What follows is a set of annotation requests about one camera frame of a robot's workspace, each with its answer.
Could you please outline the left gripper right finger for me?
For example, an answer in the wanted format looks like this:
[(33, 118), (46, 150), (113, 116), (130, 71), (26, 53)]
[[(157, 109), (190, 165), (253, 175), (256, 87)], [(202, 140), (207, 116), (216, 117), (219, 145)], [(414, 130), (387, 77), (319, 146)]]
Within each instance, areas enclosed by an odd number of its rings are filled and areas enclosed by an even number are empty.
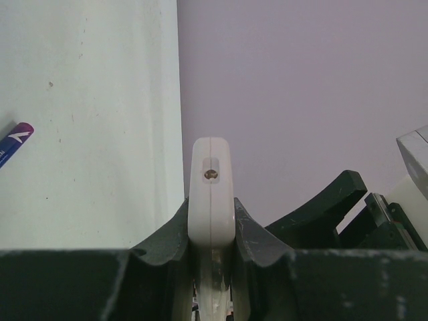
[(254, 221), (238, 198), (234, 205), (234, 318), (293, 320), (294, 289), (288, 267), (292, 249)]

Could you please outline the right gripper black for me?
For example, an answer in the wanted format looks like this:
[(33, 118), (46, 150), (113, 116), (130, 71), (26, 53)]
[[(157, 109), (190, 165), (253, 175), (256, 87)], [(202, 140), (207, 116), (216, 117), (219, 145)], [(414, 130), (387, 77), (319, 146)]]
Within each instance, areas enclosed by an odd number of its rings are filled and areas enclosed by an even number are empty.
[(427, 246), (398, 203), (377, 193), (339, 233), (336, 227), (366, 194), (356, 171), (342, 171), (325, 189), (265, 229), (294, 249), (393, 249), (426, 251)]

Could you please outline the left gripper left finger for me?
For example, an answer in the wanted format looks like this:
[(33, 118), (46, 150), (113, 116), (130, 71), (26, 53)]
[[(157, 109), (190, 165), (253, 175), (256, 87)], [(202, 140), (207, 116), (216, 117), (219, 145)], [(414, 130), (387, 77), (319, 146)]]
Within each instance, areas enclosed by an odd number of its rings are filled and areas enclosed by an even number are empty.
[(104, 320), (190, 320), (193, 276), (187, 230), (189, 200), (128, 252)]

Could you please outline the white remote control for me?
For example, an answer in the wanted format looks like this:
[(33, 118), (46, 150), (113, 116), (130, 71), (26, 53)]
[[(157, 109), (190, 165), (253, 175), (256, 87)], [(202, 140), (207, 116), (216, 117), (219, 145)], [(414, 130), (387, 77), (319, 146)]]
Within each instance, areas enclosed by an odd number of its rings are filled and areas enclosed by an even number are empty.
[(225, 320), (235, 208), (231, 155), (223, 138), (200, 138), (193, 145), (187, 227), (200, 319)]

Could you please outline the purple blue battery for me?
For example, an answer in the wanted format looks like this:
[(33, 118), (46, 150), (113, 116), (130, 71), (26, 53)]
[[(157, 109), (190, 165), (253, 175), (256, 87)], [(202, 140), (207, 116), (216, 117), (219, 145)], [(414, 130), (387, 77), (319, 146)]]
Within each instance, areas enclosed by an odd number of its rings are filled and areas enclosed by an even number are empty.
[(1, 168), (33, 133), (34, 127), (32, 125), (26, 122), (20, 122), (1, 139)]

